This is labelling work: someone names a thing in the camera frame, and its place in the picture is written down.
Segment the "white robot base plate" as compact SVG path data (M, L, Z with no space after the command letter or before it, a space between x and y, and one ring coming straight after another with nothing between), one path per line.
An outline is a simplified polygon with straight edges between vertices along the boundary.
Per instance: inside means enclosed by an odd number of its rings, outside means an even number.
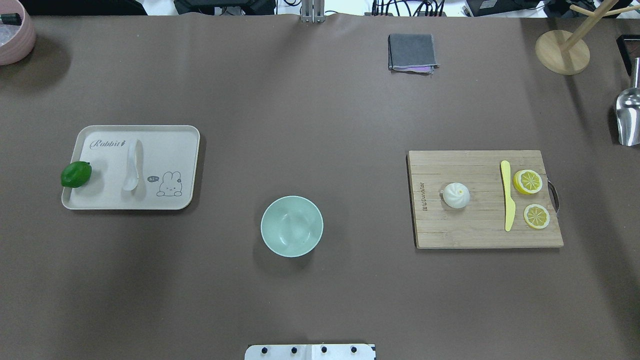
M245 360L375 360L374 344L254 344L247 347Z

